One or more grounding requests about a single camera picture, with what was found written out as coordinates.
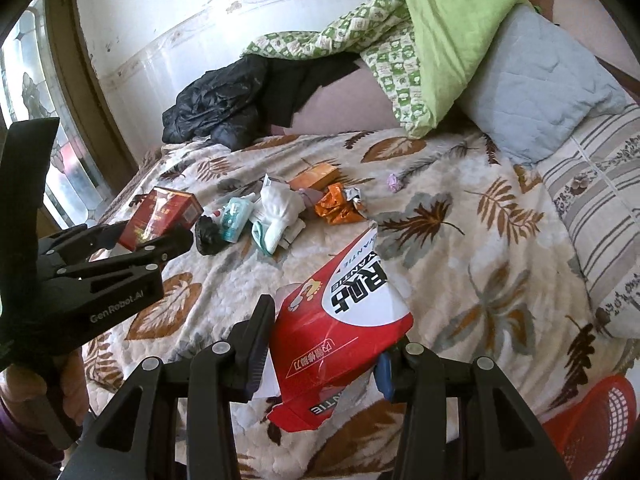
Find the person's left hand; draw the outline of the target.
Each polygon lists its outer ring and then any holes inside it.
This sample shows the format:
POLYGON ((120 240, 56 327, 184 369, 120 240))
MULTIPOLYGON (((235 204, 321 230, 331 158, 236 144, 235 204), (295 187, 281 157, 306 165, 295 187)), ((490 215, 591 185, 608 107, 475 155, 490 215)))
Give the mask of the person's left hand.
MULTIPOLYGON (((80 349, 66 358, 60 371, 60 389, 64 413, 80 426, 89 409, 85 365, 80 349)), ((43 426, 27 402, 46 394, 46 382, 32 370, 11 365, 1 373, 1 401, 14 422, 29 431, 43 432, 43 426)))

